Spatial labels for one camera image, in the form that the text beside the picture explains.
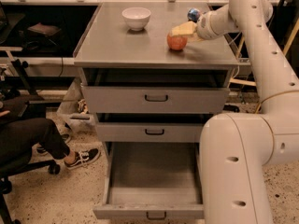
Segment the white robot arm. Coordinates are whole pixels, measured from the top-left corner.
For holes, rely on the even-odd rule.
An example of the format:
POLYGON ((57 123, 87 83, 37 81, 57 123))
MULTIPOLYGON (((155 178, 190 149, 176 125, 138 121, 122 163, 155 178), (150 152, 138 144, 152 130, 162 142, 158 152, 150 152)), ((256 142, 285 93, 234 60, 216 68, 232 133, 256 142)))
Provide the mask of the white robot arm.
POLYGON ((219 114, 201 132, 206 224, 273 224, 263 166, 299 157, 299 78, 267 28, 272 12, 268 0, 229 0, 170 32, 204 40, 242 33, 260 98, 255 113, 219 114))

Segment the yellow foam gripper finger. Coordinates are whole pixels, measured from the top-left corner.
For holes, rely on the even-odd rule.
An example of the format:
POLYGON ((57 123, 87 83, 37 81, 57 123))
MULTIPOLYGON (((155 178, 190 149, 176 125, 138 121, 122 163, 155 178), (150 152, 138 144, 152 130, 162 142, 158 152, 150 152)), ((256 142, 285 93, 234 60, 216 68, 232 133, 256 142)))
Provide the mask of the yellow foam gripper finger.
POLYGON ((189 42, 201 42, 203 38, 201 38, 198 34, 192 34, 188 37, 189 42))
POLYGON ((170 35, 171 36, 191 36, 196 32, 197 24, 193 21, 187 21, 179 26, 174 27, 170 35))

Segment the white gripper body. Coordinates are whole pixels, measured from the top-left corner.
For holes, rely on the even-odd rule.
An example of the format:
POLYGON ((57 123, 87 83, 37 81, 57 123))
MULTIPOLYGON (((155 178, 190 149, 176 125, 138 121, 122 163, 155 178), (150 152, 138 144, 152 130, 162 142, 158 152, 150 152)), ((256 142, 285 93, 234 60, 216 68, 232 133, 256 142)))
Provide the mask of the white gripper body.
POLYGON ((212 16, 214 15, 213 11, 209 11, 200 16, 197 21, 196 33, 197 35, 204 40, 212 40, 222 36, 222 33, 215 32, 212 28, 212 16))

